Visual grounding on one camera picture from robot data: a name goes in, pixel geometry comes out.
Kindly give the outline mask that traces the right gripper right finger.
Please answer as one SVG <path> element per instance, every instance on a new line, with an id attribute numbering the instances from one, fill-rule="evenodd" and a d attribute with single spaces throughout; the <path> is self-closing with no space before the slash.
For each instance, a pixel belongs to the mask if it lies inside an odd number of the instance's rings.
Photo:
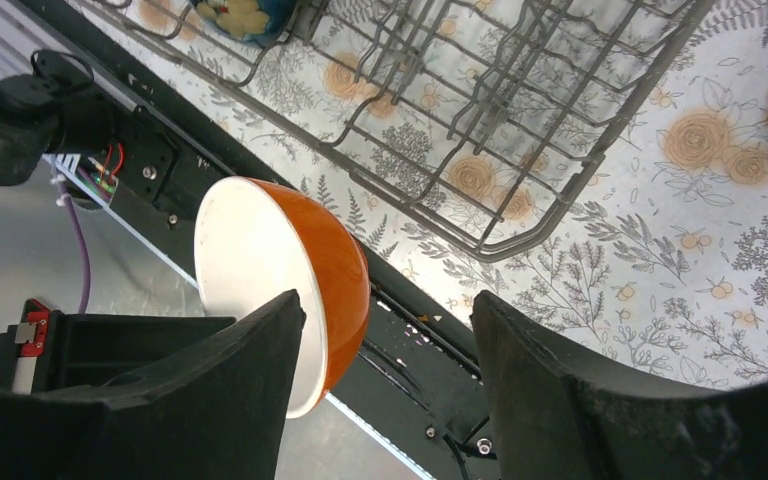
<path id="1" fill-rule="evenodd" d="M 649 374 L 489 291 L 471 316 L 505 479 L 768 479 L 768 381 L 713 390 Z"/>

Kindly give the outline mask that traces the grey wire dish rack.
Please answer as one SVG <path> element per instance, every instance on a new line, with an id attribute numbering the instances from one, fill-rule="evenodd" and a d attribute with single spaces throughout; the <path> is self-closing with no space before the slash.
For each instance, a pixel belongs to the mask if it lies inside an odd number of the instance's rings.
<path id="1" fill-rule="evenodd" d="M 77 9 L 495 262 L 549 237 L 711 3 L 302 1 L 270 47 L 217 1 Z"/>

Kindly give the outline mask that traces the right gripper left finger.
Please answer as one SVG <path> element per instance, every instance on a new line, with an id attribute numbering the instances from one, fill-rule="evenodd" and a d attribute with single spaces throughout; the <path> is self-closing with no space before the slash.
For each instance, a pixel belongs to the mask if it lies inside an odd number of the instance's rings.
<path id="1" fill-rule="evenodd" d="M 0 479 L 273 478 L 305 315 L 291 290 L 234 319 L 242 348 L 216 398 L 0 402 Z"/>

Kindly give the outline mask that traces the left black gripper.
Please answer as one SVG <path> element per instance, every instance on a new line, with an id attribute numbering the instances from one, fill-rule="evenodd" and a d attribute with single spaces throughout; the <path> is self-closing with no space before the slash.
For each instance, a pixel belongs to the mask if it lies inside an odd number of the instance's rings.
<path id="1" fill-rule="evenodd" d="M 0 334 L 0 388 L 35 393 L 106 384 L 232 325 L 232 317 L 65 314 L 28 299 Z"/>

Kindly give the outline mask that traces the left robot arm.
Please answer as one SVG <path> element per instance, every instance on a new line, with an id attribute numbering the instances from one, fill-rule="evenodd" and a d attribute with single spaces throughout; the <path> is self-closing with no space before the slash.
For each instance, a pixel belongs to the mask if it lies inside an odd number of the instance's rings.
<path id="1" fill-rule="evenodd" d="M 163 147 L 164 133 L 98 87 L 89 66 L 38 50 L 28 74 L 0 80 L 0 185 L 46 154 Z M 29 300 L 0 335 L 0 402 L 158 403 L 225 393 L 241 329 L 230 317 L 66 314 Z"/>

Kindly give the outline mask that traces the orange bowl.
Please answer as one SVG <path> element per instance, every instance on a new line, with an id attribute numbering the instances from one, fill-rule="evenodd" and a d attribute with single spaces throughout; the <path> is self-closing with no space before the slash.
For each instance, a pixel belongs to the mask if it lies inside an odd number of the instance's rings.
<path id="1" fill-rule="evenodd" d="M 244 317 L 294 290 L 306 320 L 286 416 L 310 412 L 345 375 L 369 324 L 371 285 L 359 243 L 326 207 L 275 183 L 213 184 L 194 227 L 204 310 Z"/>

